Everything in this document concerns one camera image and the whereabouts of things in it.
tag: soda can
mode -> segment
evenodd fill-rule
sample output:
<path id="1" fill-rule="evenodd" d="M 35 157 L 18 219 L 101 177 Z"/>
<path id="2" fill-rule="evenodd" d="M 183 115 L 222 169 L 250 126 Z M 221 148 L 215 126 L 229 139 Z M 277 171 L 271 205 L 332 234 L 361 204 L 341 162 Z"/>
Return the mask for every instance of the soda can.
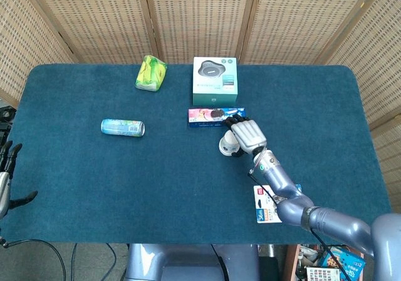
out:
<path id="1" fill-rule="evenodd" d="M 100 129 L 107 135 L 129 135 L 141 137 L 145 133 L 145 124 L 142 121 L 105 119 Z"/>

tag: blue carpet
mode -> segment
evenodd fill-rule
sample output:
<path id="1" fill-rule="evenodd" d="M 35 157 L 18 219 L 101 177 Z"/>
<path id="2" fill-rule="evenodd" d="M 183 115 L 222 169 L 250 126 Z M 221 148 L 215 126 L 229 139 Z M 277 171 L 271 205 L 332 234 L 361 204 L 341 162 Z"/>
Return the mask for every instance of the blue carpet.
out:
<path id="1" fill-rule="evenodd" d="M 2 221 L 8 240 L 313 243 L 300 228 L 256 223 L 251 157 L 219 152 L 223 127 L 189 128 L 192 65 L 169 65 L 159 92 L 138 65 L 42 65 L 29 75 L 10 138 L 23 143 Z M 316 205 L 367 223 L 390 211 L 353 73 L 344 66 L 238 66 L 245 107 Z M 141 120 L 142 138 L 102 119 Z"/>

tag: green package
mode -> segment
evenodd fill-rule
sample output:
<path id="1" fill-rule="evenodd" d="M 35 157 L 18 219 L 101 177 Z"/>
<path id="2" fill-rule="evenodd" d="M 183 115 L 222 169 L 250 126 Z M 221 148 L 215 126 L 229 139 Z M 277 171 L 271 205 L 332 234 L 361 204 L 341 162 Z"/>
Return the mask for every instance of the green package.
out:
<path id="1" fill-rule="evenodd" d="M 167 64 L 152 55 L 143 58 L 135 86 L 141 90 L 157 91 L 162 85 Z"/>

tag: floor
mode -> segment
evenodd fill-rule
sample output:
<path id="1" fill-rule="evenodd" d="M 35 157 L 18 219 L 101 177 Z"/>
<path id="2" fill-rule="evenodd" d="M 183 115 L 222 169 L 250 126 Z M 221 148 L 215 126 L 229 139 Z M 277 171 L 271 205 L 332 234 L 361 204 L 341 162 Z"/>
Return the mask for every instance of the floor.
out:
<path id="1" fill-rule="evenodd" d="M 67 280 L 70 280 L 71 255 L 73 243 L 54 243 L 63 257 Z M 111 244 L 117 255 L 117 263 L 106 280 L 119 281 L 127 265 L 128 249 L 124 244 Z M 282 272 L 285 264 L 286 246 L 275 247 L 279 269 Z M 76 249 L 76 281 L 99 281 L 113 264 L 113 254 L 106 244 L 80 243 Z M 62 280 L 60 262 L 54 251 L 40 243 L 23 243 L 8 249 L 0 248 L 0 280 L 2 281 L 44 281 Z M 372 281 L 373 262 L 367 261 L 364 269 L 364 281 Z"/>

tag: woven panel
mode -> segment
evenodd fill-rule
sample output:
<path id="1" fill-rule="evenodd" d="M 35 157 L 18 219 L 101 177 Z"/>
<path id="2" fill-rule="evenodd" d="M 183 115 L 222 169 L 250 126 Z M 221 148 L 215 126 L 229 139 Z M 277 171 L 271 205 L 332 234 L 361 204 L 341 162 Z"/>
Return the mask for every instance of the woven panel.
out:
<path id="1" fill-rule="evenodd" d="M 0 46 L 0 89 L 13 106 L 34 66 L 72 62 L 29 0 L 0 0 Z"/>
<path id="2" fill-rule="evenodd" d="M 349 66 L 373 122 L 401 105 L 401 0 L 376 0 L 329 64 Z"/>
<path id="3" fill-rule="evenodd" d="M 245 63 L 311 64 L 357 0 L 260 0 Z"/>
<path id="4" fill-rule="evenodd" d="M 374 138 L 377 156 L 393 209 L 401 213 L 401 117 L 396 125 Z"/>
<path id="5" fill-rule="evenodd" d="M 140 63 L 152 54 L 139 0 L 43 0 L 88 63 Z"/>
<path id="6" fill-rule="evenodd" d="M 235 56 L 246 0 L 154 0 L 164 57 Z"/>

